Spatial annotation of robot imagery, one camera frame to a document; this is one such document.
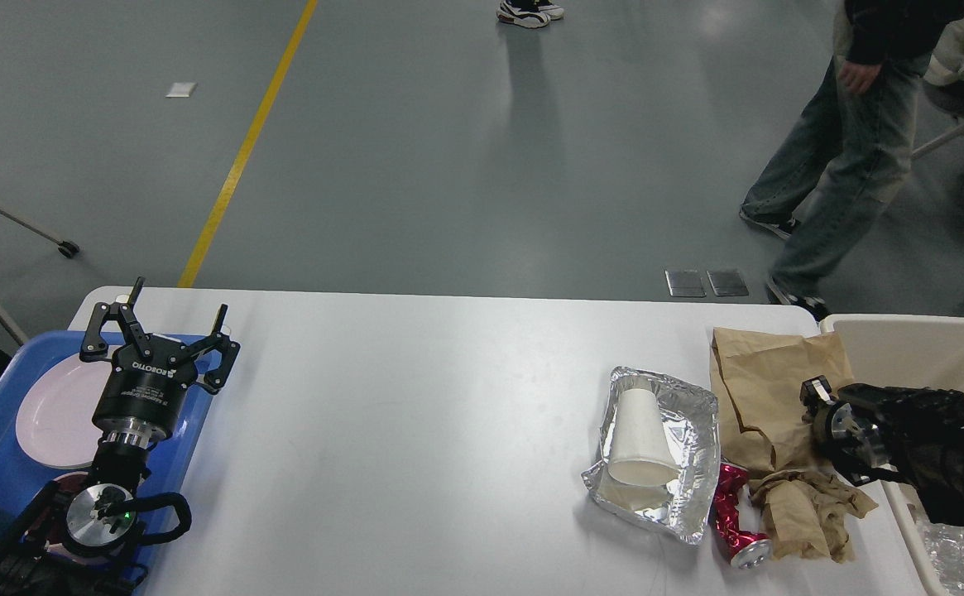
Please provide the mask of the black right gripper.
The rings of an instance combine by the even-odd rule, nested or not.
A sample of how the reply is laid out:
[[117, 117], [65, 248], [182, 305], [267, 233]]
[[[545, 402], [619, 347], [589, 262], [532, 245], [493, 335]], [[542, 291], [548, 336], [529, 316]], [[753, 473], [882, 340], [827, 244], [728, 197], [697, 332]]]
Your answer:
[[812, 419], [812, 440], [830, 464], [871, 464], [871, 419], [837, 402], [828, 378], [808, 378], [800, 388], [803, 419]]

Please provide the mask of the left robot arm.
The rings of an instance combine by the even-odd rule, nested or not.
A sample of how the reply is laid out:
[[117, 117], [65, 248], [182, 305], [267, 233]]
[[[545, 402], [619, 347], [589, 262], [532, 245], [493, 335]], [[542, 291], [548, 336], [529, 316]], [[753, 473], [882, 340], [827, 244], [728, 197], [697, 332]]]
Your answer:
[[188, 397], [217, 395], [241, 346], [226, 305], [194, 342], [146, 331], [134, 313], [143, 286], [92, 310], [78, 358], [107, 373], [89, 418], [95, 452], [81, 478], [44, 483], [1, 533], [0, 595], [131, 595], [149, 574], [140, 551], [193, 525], [179, 491], [198, 437]]

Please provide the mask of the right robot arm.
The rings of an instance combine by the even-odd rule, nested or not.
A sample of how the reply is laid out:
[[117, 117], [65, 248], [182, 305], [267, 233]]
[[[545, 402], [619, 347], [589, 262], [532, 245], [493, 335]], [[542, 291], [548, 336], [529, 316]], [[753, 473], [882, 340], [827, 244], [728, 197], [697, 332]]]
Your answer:
[[815, 449], [853, 486], [905, 483], [929, 520], [964, 527], [964, 393], [825, 377], [802, 384]]

